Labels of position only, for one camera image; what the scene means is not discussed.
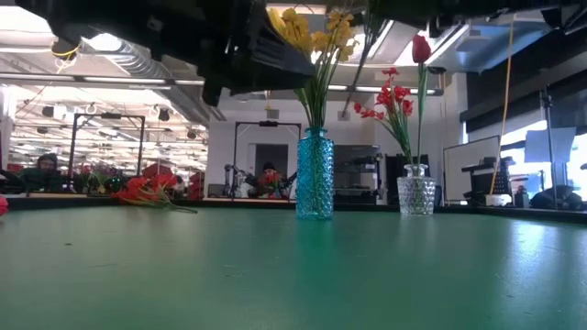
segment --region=yellow cable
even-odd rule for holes
[[[76,51],[77,51],[77,50],[78,50],[78,49],[79,49],[81,46],[82,46],[82,43],[80,42],[80,44],[79,44],[79,45],[77,45],[77,46],[76,46],[74,49],[72,49],[72,50],[70,50],[70,51],[66,51],[66,52],[64,52],[64,53],[56,53],[56,52],[52,51],[51,53],[52,53],[54,56],[57,56],[57,57],[70,56],[70,55],[72,55],[74,52],[76,52]]]
[[[497,176],[497,168],[500,162],[500,155],[502,153],[502,139],[505,134],[505,119],[507,118],[507,106],[510,99],[510,72],[512,70],[512,44],[514,43],[514,18],[510,23],[510,43],[507,46],[507,71],[505,72],[505,98],[504,98],[504,118],[502,119],[502,134],[499,136],[499,148],[497,149],[497,157],[495,158],[495,166],[493,167],[492,189],[489,194],[493,194],[495,188],[495,177]]]

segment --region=red flower lying on table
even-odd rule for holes
[[[8,201],[5,197],[0,196],[0,216],[5,215],[8,212]]]
[[[173,186],[176,184],[177,177],[173,174],[158,174],[150,179],[143,177],[133,178],[127,182],[125,188],[120,192],[114,193],[112,197],[134,205],[197,213],[195,210],[180,207],[172,203],[166,190],[173,189]]]

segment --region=workstation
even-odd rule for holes
[[[579,4],[40,3],[0,329],[587,325]]]

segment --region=red tulip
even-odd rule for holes
[[[0,196],[0,216],[5,215],[8,212],[8,201],[5,197]]]
[[[432,49],[428,45],[426,38],[415,35],[412,39],[412,59],[414,63],[424,63],[430,58],[430,55],[432,55]]]

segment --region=cable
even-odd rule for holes
[[[493,167],[492,189],[489,194],[493,194],[495,188],[495,177],[497,176],[497,168],[500,162],[500,155],[502,154],[502,139],[505,134],[505,119],[507,118],[507,106],[510,99],[510,74],[512,71],[512,44],[514,43],[514,17],[510,23],[510,43],[507,46],[507,69],[505,72],[505,97],[504,97],[504,118],[502,119],[502,134],[499,136],[499,148],[497,149],[497,157],[495,158],[495,166]]]

